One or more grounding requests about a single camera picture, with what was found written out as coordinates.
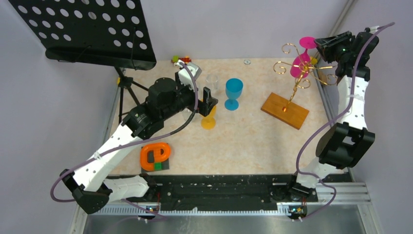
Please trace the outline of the yellow wine glass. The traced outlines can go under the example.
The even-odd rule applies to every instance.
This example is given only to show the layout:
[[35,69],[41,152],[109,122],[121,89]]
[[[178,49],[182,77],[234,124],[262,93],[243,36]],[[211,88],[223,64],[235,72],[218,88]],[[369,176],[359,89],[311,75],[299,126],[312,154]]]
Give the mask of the yellow wine glass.
[[211,130],[215,127],[216,125],[216,120],[215,120],[215,115],[216,115],[216,106],[214,106],[211,110],[211,112],[209,113],[209,115],[207,115],[206,117],[204,117],[201,120],[201,126],[202,128],[206,129],[206,130]]

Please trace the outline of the tall clear wine glass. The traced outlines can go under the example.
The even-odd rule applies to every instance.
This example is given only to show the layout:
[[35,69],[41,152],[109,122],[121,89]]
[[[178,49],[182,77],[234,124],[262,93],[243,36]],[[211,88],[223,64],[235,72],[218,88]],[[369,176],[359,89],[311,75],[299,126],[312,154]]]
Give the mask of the tall clear wine glass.
[[209,74],[206,77],[206,87],[211,90],[212,96],[216,96],[219,91],[219,77],[215,74]]

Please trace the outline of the patterned clear glass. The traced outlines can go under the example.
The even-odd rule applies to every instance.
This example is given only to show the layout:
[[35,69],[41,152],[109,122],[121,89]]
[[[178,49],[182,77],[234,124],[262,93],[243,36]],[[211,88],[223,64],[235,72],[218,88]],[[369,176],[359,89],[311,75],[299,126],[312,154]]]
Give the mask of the patterned clear glass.
[[181,112],[181,114],[182,114],[183,120],[184,120],[184,121],[187,121],[187,120],[190,118],[190,116],[191,116],[191,114],[192,114],[192,111],[189,110],[189,109],[187,109],[187,108],[185,108],[185,109]]

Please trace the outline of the pink wine glass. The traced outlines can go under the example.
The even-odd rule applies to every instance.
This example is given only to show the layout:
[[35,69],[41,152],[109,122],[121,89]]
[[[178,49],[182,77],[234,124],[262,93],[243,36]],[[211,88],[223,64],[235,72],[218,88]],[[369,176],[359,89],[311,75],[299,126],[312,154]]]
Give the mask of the pink wine glass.
[[293,66],[290,69],[290,75],[294,78],[305,78],[308,76],[308,67],[312,65],[308,50],[315,49],[317,45],[314,42],[314,37],[303,37],[299,40],[299,44],[305,50],[299,54],[293,61]]

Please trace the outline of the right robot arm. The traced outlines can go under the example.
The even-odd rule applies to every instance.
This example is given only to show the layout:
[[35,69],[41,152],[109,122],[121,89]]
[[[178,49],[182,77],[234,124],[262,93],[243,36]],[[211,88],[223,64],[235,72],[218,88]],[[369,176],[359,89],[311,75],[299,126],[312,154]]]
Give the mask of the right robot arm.
[[375,133],[367,128],[364,105],[370,81],[366,63],[379,43],[377,33],[378,29],[366,28],[355,36],[348,31],[314,40],[322,59],[337,63],[338,115],[305,142],[307,146],[323,129],[330,127],[317,144],[316,157],[304,169],[297,169],[294,180],[286,186],[285,193],[290,200],[308,198],[319,181],[329,174],[354,167],[374,143]]

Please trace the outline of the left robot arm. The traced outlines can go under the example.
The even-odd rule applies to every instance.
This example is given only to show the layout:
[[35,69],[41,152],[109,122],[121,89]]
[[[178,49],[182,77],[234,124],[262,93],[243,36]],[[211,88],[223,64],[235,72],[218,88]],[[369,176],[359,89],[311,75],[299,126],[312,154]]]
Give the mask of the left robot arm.
[[87,214],[101,210],[106,204],[130,197],[151,201],[156,196],[156,182],[147,174],[110,179],[109,173],[135,148],[164,128],[164,122],[183,111],[210,114],[218,100],[204,88],[204,99],[195,100],[195,92],[179,80],[159,78],[149,87],[146,101],[123,118],[113,135],[91,157],[91,163],[61,173],[62,181],[76,203]]

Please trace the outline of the blue wine glass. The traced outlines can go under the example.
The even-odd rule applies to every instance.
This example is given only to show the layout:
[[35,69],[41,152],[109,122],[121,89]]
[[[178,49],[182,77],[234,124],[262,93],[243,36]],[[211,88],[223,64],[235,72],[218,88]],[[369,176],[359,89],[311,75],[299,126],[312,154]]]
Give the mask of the blue wine glass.
[[227,100],[224,105],[229,111],[235,111],[239,108],[238,98],[242,94],[244,84],[238,78],[231,78],[225,84],[225,94]]

